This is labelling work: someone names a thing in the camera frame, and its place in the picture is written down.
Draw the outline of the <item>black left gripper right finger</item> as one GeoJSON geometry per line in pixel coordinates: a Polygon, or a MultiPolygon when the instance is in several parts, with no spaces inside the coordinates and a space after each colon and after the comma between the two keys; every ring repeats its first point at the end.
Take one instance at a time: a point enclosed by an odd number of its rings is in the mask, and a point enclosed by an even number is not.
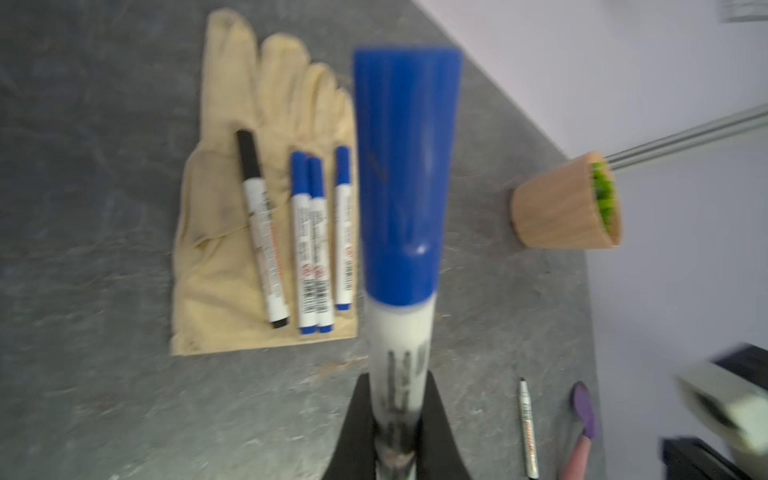
{"type": "Polygon", "coordinates": [[[470,480],[439,393],[434,375],[427,372],[424,404],[417,435],[418,480],[470,480]]]}

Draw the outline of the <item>white whiteboard marker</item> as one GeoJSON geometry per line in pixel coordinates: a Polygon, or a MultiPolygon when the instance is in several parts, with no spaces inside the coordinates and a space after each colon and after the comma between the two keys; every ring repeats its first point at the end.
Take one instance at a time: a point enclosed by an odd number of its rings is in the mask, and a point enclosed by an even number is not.
{"type": "Polygon", "coordinates": [[[524,378],[520,379],[519,384],[519,407],[525,448],[526,475],[529,479],[539,479],[540,474],[535,440],[532,401],[528,383],[524,378]]]}
{"type": "Polygon", "coordinates": [[[273,329],[288,325],[289,308],[283,289],[282,269],[276,252],[271,206],[258,159],[254,134],[247,129],[235,133],[254,249],[268,321],[273,329]]]}
{"type": "Polygon", "coordinates": [[[290,167],[298,328],[301,335],[309,335],[316,331],[317,320],[313,290],[311,195],[307,154],[293,152],[290,156],[290,167]]]}
{"type": "Polygon", "coordinates": [[[310,220],[313,242],[314,293],[317,330],[330,333],[334,328],[331,295],[330,254],[328,240],[327,204],[324,190],[322,161],[308,159],[310,220]]]}
{"type": "Polygon", "coordinates": [[[346,312],[353,298],[350,148],[337,147],[335,160],[335,304],[338,311],[346,312]]]}
{"type": "Polygon", "coordinates": [[[378,479],[416,477],[417,429],[424,404],[436,298],[432,295],[410,306],[365,298],[378,479]]]}

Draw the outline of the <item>blue pen cap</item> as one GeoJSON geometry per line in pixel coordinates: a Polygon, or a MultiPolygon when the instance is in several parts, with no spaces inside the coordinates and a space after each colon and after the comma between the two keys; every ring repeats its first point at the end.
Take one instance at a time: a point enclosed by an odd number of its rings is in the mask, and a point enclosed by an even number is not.
{"type": "Polygon", "coordinates": [[[353,55],[364,283],[380,303],[438,288],[462,65],[455,47],[353,55]]]}

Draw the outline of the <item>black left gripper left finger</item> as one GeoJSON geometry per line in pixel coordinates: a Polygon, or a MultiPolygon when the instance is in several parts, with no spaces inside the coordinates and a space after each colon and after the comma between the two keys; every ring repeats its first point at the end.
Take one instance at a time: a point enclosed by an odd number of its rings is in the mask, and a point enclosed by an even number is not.
{"type": "Polygon", "coordinates": [[[375,480],[375,419],[371,406],[370,377],[358,377],[339,438],[323,480],[375,480]]]}

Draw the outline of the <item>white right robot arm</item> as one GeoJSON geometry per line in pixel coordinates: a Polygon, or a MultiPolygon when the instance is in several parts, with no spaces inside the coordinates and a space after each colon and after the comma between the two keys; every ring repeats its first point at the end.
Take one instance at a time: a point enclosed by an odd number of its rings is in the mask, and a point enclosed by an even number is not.
{"type": "Polygon", "coordinates": [[[667,479],[767,477],[767,351],[742,344],[677,377],[684,404],[729,448],[726,459],[699,438],[665,438],[667,479]]]}

